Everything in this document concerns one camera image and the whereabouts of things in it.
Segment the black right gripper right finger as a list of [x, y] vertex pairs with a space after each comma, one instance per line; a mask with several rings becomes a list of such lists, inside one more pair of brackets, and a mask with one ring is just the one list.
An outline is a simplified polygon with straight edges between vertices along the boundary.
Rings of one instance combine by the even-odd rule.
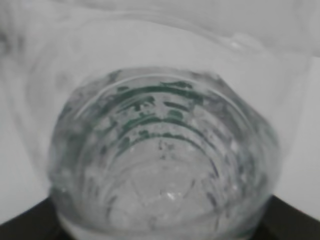
[[258, 240], [320, 240], [320, 222], [276, 196], [257, 229]]

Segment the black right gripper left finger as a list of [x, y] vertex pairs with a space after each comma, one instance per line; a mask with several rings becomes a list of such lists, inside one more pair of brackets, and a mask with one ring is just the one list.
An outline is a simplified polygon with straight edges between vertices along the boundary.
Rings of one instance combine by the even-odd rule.
[[2, 240], [64, 240], [55, 209], [45, 199], [19, 216], [0, 225]]

